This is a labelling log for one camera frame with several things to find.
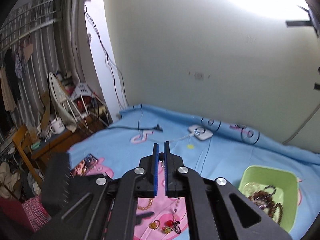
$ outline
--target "wooden desk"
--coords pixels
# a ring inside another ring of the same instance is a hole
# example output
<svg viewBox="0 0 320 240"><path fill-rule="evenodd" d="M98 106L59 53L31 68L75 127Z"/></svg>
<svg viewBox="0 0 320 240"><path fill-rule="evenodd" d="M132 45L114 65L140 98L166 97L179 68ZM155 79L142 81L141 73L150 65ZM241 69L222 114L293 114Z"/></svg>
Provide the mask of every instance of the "wooden desk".
<svg viewBox="0 0 320 240"><path fill-rule="evenodd" d="M94 133L104 129L104 125L98 120L91 116L86 117L88 127ZM90 132L84 128L82 123L79 123L80 128L72 133L67 128L60 134L54 134L50 137L50 140L42 141L40 148L34 150L31 155L33 160L41 160L40 168L45 170L47 163L54 153L66 152L75 143L81 142L89 137Z"/></svg>

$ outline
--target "bed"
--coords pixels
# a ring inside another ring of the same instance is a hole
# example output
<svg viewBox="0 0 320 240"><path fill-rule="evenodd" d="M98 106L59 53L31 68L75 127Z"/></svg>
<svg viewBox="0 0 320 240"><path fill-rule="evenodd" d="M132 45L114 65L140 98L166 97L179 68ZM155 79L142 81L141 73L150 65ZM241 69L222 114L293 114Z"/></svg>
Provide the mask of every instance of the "bed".
<svg viewBox="0 0 320 240"><path fill-rule="evenodd" d="M292 171L299 181L299 201L295 224L290 231L293 240L300 240L315 221L320 211L320 155L297 147L284 146L250 127L227 124L214 119L188 115L166 109L138 105L121 112L121 120L110 128L101 130L86 140L75 144L68 151L71 166L76 166L89 153L99 159L96 172L105 171L113 178L121 177L126 171L139 165L142 157L151 155L153 144L170 142L172 153L183 158L184 164L201 174L215 179L224 177L235 187L239 186L244 170L251 165L263 165ZM151 131L157 125L163 129ZM200 141L189 136L188 127L193 124L204 126L213 136ZM145 129L130 130L112 127ZM182 233L165 235L160 229L152 230L149 221L135 228L134 240L163 239L187 240L188 227L184 199L164 198L163 169L159 164L158 196L153 200L150 211L153 220L162 223L172 218L171 210L177 207ZM139 199L138 205L148 206L148 199Z"/></svg>

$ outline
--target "gold chain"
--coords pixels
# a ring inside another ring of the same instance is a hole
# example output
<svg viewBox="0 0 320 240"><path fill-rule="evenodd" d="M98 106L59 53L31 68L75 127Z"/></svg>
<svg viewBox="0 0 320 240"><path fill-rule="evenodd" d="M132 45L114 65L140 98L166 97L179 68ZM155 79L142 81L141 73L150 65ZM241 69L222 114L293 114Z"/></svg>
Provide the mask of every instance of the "gold chain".
<svg viewBox="0 0 320 240"><path fill-rule="evenodd" d="M148 205L146 207L142 207L142 206L138 205L137 208L140 209L140 210L147 210L152 206L152 202L153 202L153 198L149 198L149 203L148 203Z"/></svg>

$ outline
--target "blue bedsheet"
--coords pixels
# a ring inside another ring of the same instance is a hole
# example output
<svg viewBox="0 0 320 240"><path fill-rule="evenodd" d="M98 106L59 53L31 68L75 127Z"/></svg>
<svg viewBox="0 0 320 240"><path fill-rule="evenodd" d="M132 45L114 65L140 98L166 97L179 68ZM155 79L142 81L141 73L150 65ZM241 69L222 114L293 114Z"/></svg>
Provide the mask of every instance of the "blue bedsheet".
<svg viewBox="0 0 320 240"><path fill-rule="evenodd" d="M290 234L299 240L306 233L320 211L320 155L283 146L259 131L230 125L195 115L181 114L149 105L139 105L121 112L122 119L112 126L154 127L159 124L163 132L155 131L139 144L130 140L139 135L137 130L105 129L92 135L70 150L71 166L77 165L89 153L101 158L104 165L114 171L114 178L137 167L142 157L151 155L153 144L170 141L170 150L183 158L187 167L198 171L202 177L225 177L238 187L244 170L250 165L263 165L292 171L302 181L299 187L302 201L298 207L295 225ZM214 132L211 139L199 141L187 137L188 127L202 125ZM188 231L177 240L186 240Z"/></svg>

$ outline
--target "necklace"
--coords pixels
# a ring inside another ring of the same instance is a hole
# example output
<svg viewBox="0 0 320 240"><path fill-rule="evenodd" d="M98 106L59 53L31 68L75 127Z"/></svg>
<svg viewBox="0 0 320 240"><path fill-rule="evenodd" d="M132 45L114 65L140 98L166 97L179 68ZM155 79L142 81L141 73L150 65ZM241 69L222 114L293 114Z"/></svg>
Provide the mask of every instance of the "necklace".
<svg viewBox="0 0 320 240"><path fill-rule="evenodd" d="M179 205L180 198L178 197L176 203L175 203L175 208L172 213L172 220L166 221L164 224L165 226L162 227L161 229L164 231L164 233L168 234L171 231L175 231L177 234L181 233L181 229L179 227L180 221L176 220L176 215L177 215L177 207Z"/></svg>
<svg viewBox="0 0 320 240"><path fill-rule="evenodd" d="M273 189L273 192L268 193L266 191L259 190L255 193L253 193L253 195L249 196L248 198L261 210L267 210L268 212L266 212L266 213L274 221L276 221L276 219L274 219L274 217L275 217L276 211L278 209L279 212L278 212L278 219L277 219L276 223L278 223L280 225L281 220L282 220L282 216L283 216L283 206L281 203L276 204L272 200L272 196L276 193L276 187L273 185L269 185L269 186L266 186L264 188L264 190L266 190L268 188Z"/></svg>
<svg viewBox="0 0 320 240"><path fill-rule="evenodd" d="M148 205L146 207L142 207L142 206L138 205L137 209L139 209L139 210L147 210L152 206L152 202L153 202L153 198L149 198L149 203L148 203Z"/></svg>

